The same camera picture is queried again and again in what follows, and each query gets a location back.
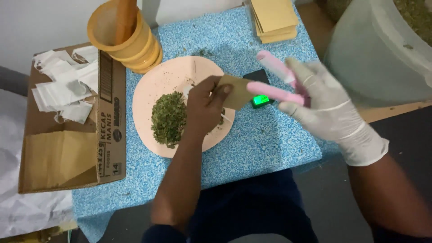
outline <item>dark shirt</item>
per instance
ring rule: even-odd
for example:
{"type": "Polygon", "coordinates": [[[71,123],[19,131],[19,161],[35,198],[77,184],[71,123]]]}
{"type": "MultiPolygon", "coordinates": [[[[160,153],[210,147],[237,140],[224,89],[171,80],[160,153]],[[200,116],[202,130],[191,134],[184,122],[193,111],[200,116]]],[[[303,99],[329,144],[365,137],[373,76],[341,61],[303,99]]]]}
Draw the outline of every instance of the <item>dark shirt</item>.
{"type": "MultiPolygon", "coordinates": [[[[189,226],[188,242],[228,242],[249,234],[279,234],[290,241],[318,239],[290,169],[203,190],[189,226]]],[[[382,227],[372,229],[375,242],[432,242],[431,238],[402,235],[382,227]]],[[[143,243],[186,242],[169,225],[154,225],[143,243]]]]}

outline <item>table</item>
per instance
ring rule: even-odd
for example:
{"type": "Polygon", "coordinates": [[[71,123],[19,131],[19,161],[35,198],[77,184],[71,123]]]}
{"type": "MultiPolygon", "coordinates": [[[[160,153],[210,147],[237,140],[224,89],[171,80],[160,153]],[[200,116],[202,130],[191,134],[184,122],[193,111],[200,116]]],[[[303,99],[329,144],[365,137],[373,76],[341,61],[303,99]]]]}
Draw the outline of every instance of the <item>table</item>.
{"type": "MultiPolygon", "coordinates": [[[[248,6],[243,6],[160,26],[153,33],[162,44],[162,61],[200,55],[214,61],[225,73],[241,77],[262,68],[255,58],[260,50],[268,50],[281,60],[288,56],[301,61],[317,60],[301,21],[297,31],[293,40],[263,45],[254,36],[248,6]]],[[[273,86],[292,91],[273,74],[267,75],[273,86]]],[[[170,162],[143,145],[133,124],[133,92],[141,77],[127,70],[126,178],[73,191],[75,218],[92,243],[102,237],[115,210],[142,205],[154,198],[170,162]]],[[[205,189],[336,154],[336,144],[314,138],[294,119],[281,113],[275,103],[256,110],[247,104],[236,113],[224,140],[203,153],[201,184],[205,189]]]]}

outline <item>digital scale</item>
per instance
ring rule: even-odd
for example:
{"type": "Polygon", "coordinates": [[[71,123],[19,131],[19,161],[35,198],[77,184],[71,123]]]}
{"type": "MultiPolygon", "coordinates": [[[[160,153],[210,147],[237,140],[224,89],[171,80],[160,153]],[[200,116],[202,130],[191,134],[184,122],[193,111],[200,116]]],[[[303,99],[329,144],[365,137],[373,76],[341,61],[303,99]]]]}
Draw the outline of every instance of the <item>digital scale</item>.
{"type": "MultiPolygon", "coordinates": [[[[267,78],[266,71],[264,69],[260,69],[250,74],[246,74],[243,76],[243,78],[253,80],[253,81],[263,82],[270,85],[270,82],[267,78]]],[[[254,109],[258,109],[260,107],[272,104],[273,102],[274,100],[269,99],[269,97],[263,95],[256,96],[251,100],[251,104],[254,109]]]]}

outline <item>pink tool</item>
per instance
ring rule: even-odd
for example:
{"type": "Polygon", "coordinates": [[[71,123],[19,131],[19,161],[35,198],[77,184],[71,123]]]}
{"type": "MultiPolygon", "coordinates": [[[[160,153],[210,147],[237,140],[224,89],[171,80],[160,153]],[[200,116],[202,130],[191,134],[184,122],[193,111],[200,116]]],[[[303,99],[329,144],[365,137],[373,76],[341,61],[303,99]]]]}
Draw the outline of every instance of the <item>pink tool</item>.
{"type": "Polygon", "coordinates": [[[305,99],[301,95],[290,93],[263,82],[251,81],[246,85],[246,89],[253,94],[265,95],[277,101],[292,101],[302,106],[305,105],[305,99]]]}
{"type": "Polygon", "coordinates": [[[263,65],[265,68],[269,69],[272,73],[282,79],[284,83],[291,85],[291,87],[295,89],[297,94],[291,94],[290,100],[286,101],[294,101],[310,107],[311,98],[309,97],[308,92],[302,86],[302,84],[297,82],[294,73],[289,68],[287,68],[281,60],[273,56],[269,51],[258,52],[257,60],[261,63],[261,65],[263,65]]]}

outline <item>stack of kraft paper bags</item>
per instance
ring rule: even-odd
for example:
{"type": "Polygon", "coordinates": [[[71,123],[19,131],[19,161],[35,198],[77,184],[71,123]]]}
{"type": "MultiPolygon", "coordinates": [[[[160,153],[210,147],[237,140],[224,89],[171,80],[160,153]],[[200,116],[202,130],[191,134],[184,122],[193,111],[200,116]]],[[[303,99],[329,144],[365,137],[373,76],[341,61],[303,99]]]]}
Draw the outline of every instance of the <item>stack of kraft paper bags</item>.
{"type": "Polygon", "coordinates": [[[295,15],[290,0],[251,0],[252,18],[263,44],[293,39],[297,36],[295,15]]]}

